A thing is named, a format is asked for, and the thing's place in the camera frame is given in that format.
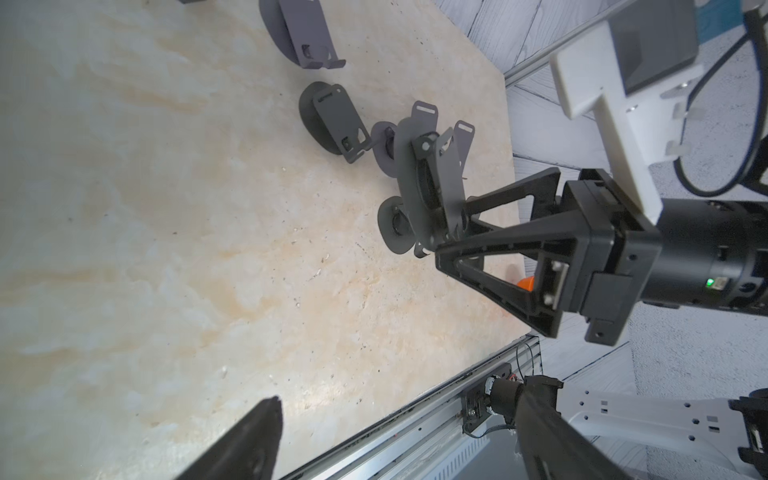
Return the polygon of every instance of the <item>black cable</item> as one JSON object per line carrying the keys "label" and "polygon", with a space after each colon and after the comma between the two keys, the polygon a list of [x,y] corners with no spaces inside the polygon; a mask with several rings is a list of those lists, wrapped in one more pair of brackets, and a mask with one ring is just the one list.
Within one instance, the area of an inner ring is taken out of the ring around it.
{"label": "black cable", "polygon": [[516,428],[514,426],[512,426],[512,425],[507,425],[505,423],[505,424],[502,424],[502,425],[496,425],[495,427],[491,427],[490,429],[485,430],[485,433],[483,433],[479,437],[474,436],[472,433],[468,433],[467,436],[470,436],[470,437],[472,437],[474,439],[481,439],[484,436],[486,436],[488,433],[498,432],[499,430],[516,430]]}
{"label": "black cable", "polygon": [[[733,46],[729,48],[728,51],[726,51],[720,58],[717,59],[714,65],[712,65],[707,73],[704,74],[696,87],[688,95],[687,106],[688,109],[690,109],[691,104],[694,102],[699,92],[701,92],[701,89],[704,87],[704,85],[707,84],[707,82],[715,75],[715,73],[717,73],[718,70],[720,70],[725,62],[733,57],[733,55],[747,42],[747,40],[752,40],[755,50],[755,63],[757,65],[758,71],[760,72],[760,96],[758,100],[755,124],[752,130],[752,138],[750,140],[750,145],[746,150],[744,160],[739,167],[739,170],[735,175],[733,175],[733,178],[731,178],[728,183],[722,187],[716,190],[701,190],[700,188],[693,185],[690,180],[688,180],[688,177],[683,170],[682,159],[678,157],[674,161],[674,171],[677,175],[677,179],[680,180],[680,183],[683,184],[683,187],[685,187],[686,190],[694,195],[697,195],[698,197],[716,197],[731,190],[746,179],[747,174],[755,162],[757,149],[760,146],[760,140],[763,136],[763,129],[765,128],[766,113],[768,113],[768,74],[766,73],[766,70],[768,69],[768,42],[766,42],[766,33],[763,29],[763,25],[766,22],[768,22],[768,15],[761,18],[760,11],[757,8],[746,12],[744,14],[746,34],[742,36],[736,43],[734,43]],[[685,132],[685,121],[683,123],[683,132]]]}
{"label": "black cable", "polygon": [[[531,353],[531,375],[535,375],[536,367],[535,367],[535,364],[533,363],[533,349],[527,343],[525,344],[525,346],[528,347],[528,351]],[[541,374],[544,375],[544,367],[541,367]]]}
{"label": "black cable", "polygon": [[518,363],[518,373],[520,374],[520,377],[523,376],[523,369],[520,368],[520,352],[518,349],[520,348],[520,344],[515,347],[515,361]]}
{"label": "black cable", "polygon": [[[531,375],[535,375],[536,374],[536,365],[533,362],[533,349],[527,343],[525,343],[525,346],[528,347],[528,351],[531,353]],[[519,349],[520,349],[520,343],[518,343],[518,345],[515,347],[515,361],[518,363],[518,372],[520,372],[520,377],[522,378],[522,377],[525,377],[525,376],[523,375],[523,370],[520,368],[520,352],[519,352]],[[541,374],[544,375],[544,367],[543,366],[541,367]]]}

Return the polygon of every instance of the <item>metal plate with slot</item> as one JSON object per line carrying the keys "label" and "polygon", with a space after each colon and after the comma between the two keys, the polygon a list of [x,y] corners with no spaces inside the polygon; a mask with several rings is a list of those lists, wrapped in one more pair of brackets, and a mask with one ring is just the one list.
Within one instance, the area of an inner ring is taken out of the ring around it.
{"label": "metal plate with slot", "polygon": [[344,87],[316,81],[299,99],[304,126],[323,148],[354,163],[371,147],[371,137]]}
{"label": "metal plate with slot", "polygon": [[259,10],[278,49],[301,68],[341,68],[319,0],[260,0]]}
{"label": "metal plate with slot", "polygon": [[456,126],[453,127],[453,141],[456,142],[456,150],[458,151],[458,162],[462,166],[462,172],[464,166],[467,164],[467,156],[469,156],[469,148],[472,146],[472,139],[475,138],[475,125],[468,124],[463,120],[456,122]]}

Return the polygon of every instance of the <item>light wood surface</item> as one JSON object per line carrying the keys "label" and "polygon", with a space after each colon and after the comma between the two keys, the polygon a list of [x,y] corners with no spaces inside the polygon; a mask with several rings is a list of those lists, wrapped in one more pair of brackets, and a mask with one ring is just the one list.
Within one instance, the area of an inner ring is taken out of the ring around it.
{"label": "light wood surface", "polygon": [[323,0],[333,71],[255,1],[2,8],[0,477],[171,478],[279,395],[278,478],[528,331],[390,253],[396,182],[299,119],[317,80],[369,128],[427,101],[477,127],[467,195],[514,181],[502,74],[431,2]]}

